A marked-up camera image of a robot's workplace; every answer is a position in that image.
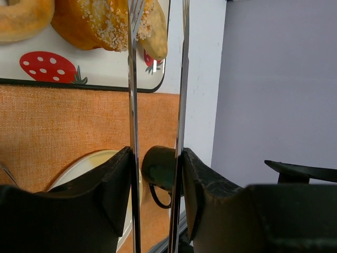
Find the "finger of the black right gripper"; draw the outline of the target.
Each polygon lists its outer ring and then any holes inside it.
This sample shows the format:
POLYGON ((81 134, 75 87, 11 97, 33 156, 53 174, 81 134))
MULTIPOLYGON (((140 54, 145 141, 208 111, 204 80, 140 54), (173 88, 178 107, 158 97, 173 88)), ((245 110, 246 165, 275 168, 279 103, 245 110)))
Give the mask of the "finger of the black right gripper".
POLYGON ((336 169, 301 166, 271 160, 265 160, 264 163, 279 173, 278 183, 309 184, 310 179, 336 183, 337 179, 336 169))

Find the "large sugared orange bread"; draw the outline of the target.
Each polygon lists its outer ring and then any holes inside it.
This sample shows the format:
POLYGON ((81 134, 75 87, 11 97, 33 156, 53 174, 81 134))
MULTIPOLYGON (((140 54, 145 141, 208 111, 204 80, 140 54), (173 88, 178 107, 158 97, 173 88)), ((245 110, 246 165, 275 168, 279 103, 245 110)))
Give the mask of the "large sugared orange bread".
POLYGON ((51 25, 80 50, 128 49, 128 1, 55 1, 51 25))

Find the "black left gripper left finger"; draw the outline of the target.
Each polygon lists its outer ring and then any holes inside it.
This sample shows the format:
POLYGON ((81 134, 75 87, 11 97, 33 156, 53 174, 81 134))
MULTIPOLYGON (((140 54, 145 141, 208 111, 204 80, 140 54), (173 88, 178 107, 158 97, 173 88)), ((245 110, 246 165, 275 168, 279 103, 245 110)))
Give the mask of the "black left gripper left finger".
POLYGON ((48 192, 1 186, 1 252, 116 252, 130 192, 130 147, 48 192))

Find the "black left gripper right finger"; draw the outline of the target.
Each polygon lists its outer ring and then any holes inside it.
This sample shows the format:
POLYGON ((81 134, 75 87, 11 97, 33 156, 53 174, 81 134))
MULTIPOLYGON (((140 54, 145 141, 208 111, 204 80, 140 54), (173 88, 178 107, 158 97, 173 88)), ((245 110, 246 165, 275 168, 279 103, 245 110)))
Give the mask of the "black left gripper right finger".
POLYGON ((336 183, 240 187, 183 152, 189 239, 195 252, 336 252, 336 183))

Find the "silver metal tongs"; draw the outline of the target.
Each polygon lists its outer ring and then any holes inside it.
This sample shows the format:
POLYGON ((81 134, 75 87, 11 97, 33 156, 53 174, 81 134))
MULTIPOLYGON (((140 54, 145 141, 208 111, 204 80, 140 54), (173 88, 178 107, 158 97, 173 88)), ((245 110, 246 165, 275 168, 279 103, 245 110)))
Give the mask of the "silver metal tongs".
MULTIPOLYGON (((133 251, 141 252, 139 162, 138 162, 138 125, 137 125, 137 74, 136 74, 136 35, 144 12, 144 1, 127 1, 128 8, 128 95, 130 110, 130 141, 132 149, 131 189, 133 219, 133 251)), ((183 1, 182 66, 180 80, 179 120, 175 147, 175 169, 173 177, 173 200, 171 204, 170 232, 168 252, 178 252, 179 220, 183 171, 183 146, 185 131, 185 114, 187 101, 187 84, 189 74, 189 40, 190 40, 190 2, 183 1)))

